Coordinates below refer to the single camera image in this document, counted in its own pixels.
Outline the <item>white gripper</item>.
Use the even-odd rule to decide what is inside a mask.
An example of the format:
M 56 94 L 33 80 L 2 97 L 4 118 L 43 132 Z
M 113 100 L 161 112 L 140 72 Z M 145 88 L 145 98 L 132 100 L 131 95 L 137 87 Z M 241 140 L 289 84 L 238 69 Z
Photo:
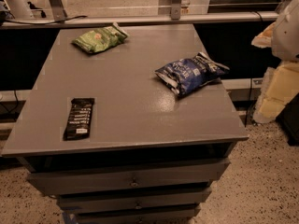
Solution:
M 251 44 L 261 49 L 272 47 L 272 54 L 283 60 L 277 68 L 267 68 L 253 112 L 255 122 L 269 123 L 299 93 L 299 0 L 291 0 L 276 22 L 256 35 Z

